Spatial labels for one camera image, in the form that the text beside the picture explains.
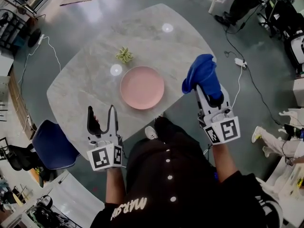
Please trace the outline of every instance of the white cable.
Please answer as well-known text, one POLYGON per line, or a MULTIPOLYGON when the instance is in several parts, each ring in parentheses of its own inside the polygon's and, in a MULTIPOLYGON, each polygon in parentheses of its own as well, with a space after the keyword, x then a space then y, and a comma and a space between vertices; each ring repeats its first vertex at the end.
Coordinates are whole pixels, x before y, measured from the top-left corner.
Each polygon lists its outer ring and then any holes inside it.
MULTIPOLYGON (((52 47, 52 45, 49 43, 49 37, 48 37, 48 36, 43 37, 42 39, 47 39, 47 40, 48 40, 49 46, 52 47)), ((25 73, 25 70, 26 70, 26 67, 27 67, 27 63, 28 63, 29 56, 34 55, 34 53, 36 52, 36 50, 38 49, 39 46, 40 46, 40 44, 38 43, 38 46, 36 47, 36 49, 34 50, 34 52, 33 52, 32 54, 30 54, 30 53, 28 54, 27 59, 26 59, 26 61, 25 61, 25 65, 24 65, 24 69, 23 69, 21 78, 20 78, 20 80, 19 80, 18 83, 17 83, 18 85, 19 85, 19 83, 20 83, 20 82, 22 81, 22 79, 23 79, 23 76, 24 76, 24 73, 25 73)), ((52 48, 53 48, 53 50, 54 50, 54 52, 55 52, 55 57, 56 57, 56 59, 57 59, 57 62, 58 62, 58 64, 59 64, 59 69, 60 69, 60 71, 61 71, 61 64, 60 64, 59 59, 58 59, 58 57, 57 57, 55 48, 54 48, 54 47, 52 47, 52 48)), ((16 101, 19 99, 20 95, 21 95, 21 87, 19 88, 19 95, 18 95, 18 97, 16 98, 16 101)))
POLYGON ((209 145, 208 145, 208 149, 204 150, 204 153, 203 153, 203 154, 205 155, 205 154, 212 148, 212 146, 209 146, 209 145))
POLYGON ((232 104, 232 108, 233 108, 233 106, 234 106, 234 104, 235 104, 235 102, 236 102, 236 100, 237 100, 238 93, 239 93, 239 91, 241 90, 241 85, 239 84, 239 80, 240 80, 240 78, 241 78, 241 76, 242 76, 242 72, 243 72, 243 66, 241 66, 241 73, 240 73, 240 75, 239 75, 239 77, 238 77, 238 92, 237 92, 236 97, 234 98, 234 102, 233 102, 233 104, 232 104))
POLYGON ((24 128, 23 128, 23 126, 21 125, 23 132, 25 132, 25 129, 26 129, 26 127, 27 127, 27 125, 26 125, 26 124, 27 124, 27 121, 28 121, 28 117, 27 117, 26 120, 25 120, 24 128))
MULTIPOLYGON (((38 46, 36 47, 36 49, 34 50, 34 52, 33 52, 32 54, 31 54, 31 53, 28 54, 27 59, 25 60, 24 69, 23 69, 21 78, 20 78, 20 80, 18 81, 17 85, 19 85, 19 83, 20 83, 20 82, 22 81, 22 79, 23 79, 23 76, 24 76, 24 73, 25 73, 25 69, 27 68, 27 63, 28 63, 29 56, 34 55, 34 53, 36 52, 36 50, 38 49, 39 46, 40 46, 40 45, 38 45, 38 46)), ((16 101, 19 99, 20 95, 21 95, 21 87, 19 88, 19 94, 18 94, 18 97, 16 98, 16 101)))
POLYGON ((31 128, 33 129, 34 132, 36 132, 36 130, 31 126, 31 128))
MULTIPOLYGON (((52 47, 51 46, 51 44, 49 43, 49 37, 48 36, 46 36, 46 37, 43 37, 43 39, 46 39, 47 38, 47 40, 48 40, 48 44, 49 44, 49 46, 50 47, 52 47)), ((55 57, 57 58, 57 62, 59 63, 59 59, 58 59, 58 57, 57 57, 57 54, 56 54, 56 51, 55 51, 55 48, 53 48, 53 50, 54 50, 54 52, 55 52, 55 57)))

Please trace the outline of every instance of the electrical cable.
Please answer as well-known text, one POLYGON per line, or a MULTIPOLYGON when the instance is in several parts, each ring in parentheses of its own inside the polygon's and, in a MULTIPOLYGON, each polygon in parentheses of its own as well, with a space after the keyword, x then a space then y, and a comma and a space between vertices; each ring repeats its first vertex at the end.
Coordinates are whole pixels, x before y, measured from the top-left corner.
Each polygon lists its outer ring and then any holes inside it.
POLYGON ((40 18, 42 16, 44 16, 44 19, 45 19, 47 15, 46 14, 42 14, 42 15, 39 15, 38 17, 35 17, 35 18, 38 19, 38 18, 40 18))
POLYGON ((37 132, 32 126, 31 126, 31 128, 32 128, 32 130, 33 130, 34 132, 37 132))
MULTIPOLYGON (((54 52, 55 52, 55 57, 56 57, 57 62, 58 62, 58 64, 59 64, 59 70, 60 70, 60 72, 61 72, 61 64, 60 64, 59 59, 58 59, 58 57, 57 57, 57 53, 56 53, 56 51, 55 51, 55 48, 49 43, 49 37, 48 37, 48 36, 47 36, 47 37, 43 37, 42 39, 47 39, 47 40, 48 40, 49 46, 53 48, 53 50, 54 50, 54 52)), ((38 46, 35 48, 35 50, 34 50, 33 53, 29 53, 29 54, 28 54, 28 56, 27 56, 27 58, 26 58, 26 60, 25 60, 24 69, 23 69, 21 78, 20 78, 20 80, 17 82, 18 85, 19 85, 20 82, 21 82, 21 84, 20 84, 20 87, 19 87, 19 95, 18 95, 18 97, 16 98, 16 101, 17 101, 17 100, 19 99, 19 97, 22 95, 23 76, 24 76, 25 70, 26 70, 26 68, 27 68, 27 63, 28 63, 29 56, 34 55, 34 53, 35 53, 36 50, 39 48, 39 46, 40 46, 40 44, 38 44, 38 46)))
POLYGON ((124 152, 124 147, 123 147, 123 155, 124 155, 124 158, 127 160, 128 159, 128 157, 127 157, 127 155, 125 154, 125 152, 124 152))
MULTIPOLYGON (((32 54, 31 54, 31 53, 28 54, 28 56, 27 56, 27 58, 26 58, 26 60, 25 60, 25 62, 24 62, 24 69, 23 69, 21 78, 20 78, 20 80, 17 82, 17 85, 19 85, 20 82, 21 82, 21 84, 20 84, 20 87, 19 87, 19 94, 18 94, 18 97, 16 98, 16 101, 19 99, 19 97, 20 97, 21 94, 22 94, 23 76, 24 76, 25 70, 26 70, 26 68, 27 68, 27 62, 28 62, 29 56, 34 55, 34 53, 36 52, 36 50, 38 49, 39 46, 40 46, 40 45, 38 45, 38 46, 36 47, 36 49, 34 50, 34 52, 33 52, 32 54)), ((17 102, 17 105, 18 105, 18 107, 17 107, 16 113, 17 113, 18 110, 19 110, 19 104, 18 104, 18 102, 17 102)))
POLYGON ((283 147, 284 147, 284 145, 286 144, 286 142, 287 142, 287 140, 285 140, 284 144, 282 145, 282 153, 283 153, 283 155, 285 156, 285 158, 288 158, 288 157, 285 155, 284 149, 283 149, 283 147))
POLYGON ((252 78, 252 75, 251 75, 251 71, 250 71, 250 68, 248 67, 248 65, 247 65, 247 68, 248 68, 248 71, 249 71, 249 74, 250 74, 250 78, 251 78, 252 84, 253 84, 253 86, 256 88, 257 92, 260 94, 261 99, 262 99, 262 102, 263 102, 264 105, 267 107, 267 110, 268 110, 268 112, 269 112, 269 114, 270 114, 270 117, 272 118, 272 120, 274 120, 274 122, 275 122, 277 125, 279 125, 279 126, 284 126, 284 125, 282 125, 278 120, 276 120, 276 119, 273 117, 273 115, 272 115, 272 113, 271 113, 271 111, 270 111, 268 105, 267 105, 266 102, 264 101, 264 98, 263 98, 262 93, 259 91, 259 89, 257 88, 255 82, 253 81, 253 78, 252 78))
POLYGON ((209 150, 213 147, 212 144, 208 144, 208 148, 204 150, 203 155, 205 155, 208 152, 208 161, 209 161, 209 150))
MULTIPOLYGON (((46 38, 47 38, 47 40, 48 40, 49 46, 52 47, 51 44, 49 43, 49 37, 48 37, 48 36, 47 36, 47 37, 43 37, 43 39, 46 39, 46 38)), ((59 59, 58 59, 58 57, 57 57, 55 48, 53 48, 53 50, 54 50, 54 52, 55 52, 55 57, 57 58, 57 62, 59 63, 59 59)))
POLYGON ((26 129, 26 127, 27 127, 27 126, 26 126, 27 121, 28 121, 28 117, 27 117, 27 118, 26 118, 26 120, 25 120, 25 123, 24 123, 24 128, 23 128, 23 126, 21 125, 23 132, 25 131, 25 129, 26 129))
MULTIPOLYGON (((223 29, 224 29, 224 31, 225 31, 226 40, 227 40, 228 43, 229 43, 229 44, 230 44, 230 45, 231 45, 231 46, 232 46, 232 47, 233 47, 233 48, 242 56, 243 62, 245 63, 245 58, 244 58, 243 54, 242 54, 242 53, 241 53, 241 52, 240 52, 240 51, 239 51, 239 50, 230 42, 230 40, 229 40, 229 38, 228 38, 228 36, 227 36, 227 30, 228 30, 228 28, 225 29, 225 28, 223 27, 223 29)), ((224 53, 225 53, 225 56, 226 56, 226 57, 229 57, 229 54, 230 54, 230 53, 233 53, 234 55, 236 55, 234 52, 231 52, 231 51, 230 51, 230 52, 224 51, 224 53)), ((253 77, 252 77, 252 75, 251 75, 251 71, 250 71, 249 66, 246 65, 246 67, 248 68, 248 71, 249 71, 249 74, 250 74, 251 81, 252 81, 254 87, 256 88, 256 90, 258 91, 258 93, 260 94, 261 99, 262 99, 262 102, 263 102, 263 104, 266 106, 267 110, 269 111, 272 120, 273 120, 277 125, 283 126, 278 120, 276 120, 276 119, 273 117, 273 115, 272 115, 272 113, 271 113, 271 111, 270 111, 268 105, 267 105, 266 102, 264 101, 263 95, 261 94, 261 92, 259 91, 259 89, 257 88, 257 86, 256 86, 256 84, 255 84, 255 82, 254 82, 254 80, 253 80, 253 77)))
POLYGON ((239 94, 239 92, 240 92, 240 90, 241 90, 241 85, 239 84, 239 80, 240 80, 240 78, 241 78, 241 76, 242 76, 242 72, 243 72, 243 66, 241 67, 241 73, 240 73, 240 75, 239 75, 239 77, 238 77, 238 92, 237 92, 237 94, 236 94, 236 97, 234 98, 234 102, 233 102, 233 104, 232 104, 232 107, 231 108, 233 108, 233 106, 234 106, 234 104, 235 104, 235 102, 236 102, 236 100, 237 100, 237 96, 238 96, 238 94, 239 94))

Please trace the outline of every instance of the marble tabletop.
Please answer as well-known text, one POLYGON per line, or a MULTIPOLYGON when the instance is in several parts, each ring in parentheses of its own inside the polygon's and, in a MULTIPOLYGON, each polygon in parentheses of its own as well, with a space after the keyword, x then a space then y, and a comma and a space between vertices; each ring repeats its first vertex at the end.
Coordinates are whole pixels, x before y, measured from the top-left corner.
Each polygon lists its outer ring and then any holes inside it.
POLYGON ((68 140, 88 159, 89 105, 104 130, 108 110, 114 105, 118 132, 126 140, 183 96, 181 84, 190 65, 206 53, 213 54, 194 27, 171 8, 158 4, 112 25, 83 47, 56 77, 47 98, 68 140), (134 55, 127 65, 115 58, 121 47, 128 47, 134 55), (117 76, 110 72, 115 64, 123 69, 117 76), (133 109, 120 95, 122 77, 135 66, 152 67, 164 78, 164 95, 152 109, 133 109))

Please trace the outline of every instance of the blue chair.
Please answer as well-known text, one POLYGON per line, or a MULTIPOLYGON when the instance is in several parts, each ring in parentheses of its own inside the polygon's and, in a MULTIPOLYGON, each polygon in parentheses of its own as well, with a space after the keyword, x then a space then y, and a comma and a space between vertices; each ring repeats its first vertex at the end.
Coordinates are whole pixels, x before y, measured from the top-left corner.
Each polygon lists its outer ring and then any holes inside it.
POLYGON ((80 155, 67 140, 60 126, 49 120, 45 120, 39 126, 32 143, 39 158, 50 170, 71 167, 80 155))

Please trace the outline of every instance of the person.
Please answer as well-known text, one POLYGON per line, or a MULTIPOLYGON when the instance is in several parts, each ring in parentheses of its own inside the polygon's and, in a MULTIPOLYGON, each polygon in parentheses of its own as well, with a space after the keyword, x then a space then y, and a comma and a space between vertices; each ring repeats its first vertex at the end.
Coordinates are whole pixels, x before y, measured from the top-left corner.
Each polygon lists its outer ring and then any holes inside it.
POLYGON ((226 144, 212 147, 215 173, 181 127, 159 116, 154 128, 130 152, 126 189, 121 169, 107 170, 105 208, 91 228, 280 227, 278 203, 240 173, 226 144))
POLYGON ((260 5, 265 0, 234 0, 229 13, 224 12, 224 16, 215 15, 214 18, 217 22, 229 27, 230 25, 236 25, 241 18, 243 18, 248 12, 260 5))
MULTIPOLYGON (((296 137, 301 137, 302 130, 295 132, 291 127, 285 124, 285 129, 288 134, 296 137)), ((279 140, 272 134, 268 133, 265 129, 257 126, 252 134, 251 142, 255 143, 258 139, 262 139, 267 146, 263 147, 263 152, 268 158, 270 154, 275 153, 287 158, 299 158, 304 155, 304 142, 302 139, 293 140, 279 140)))

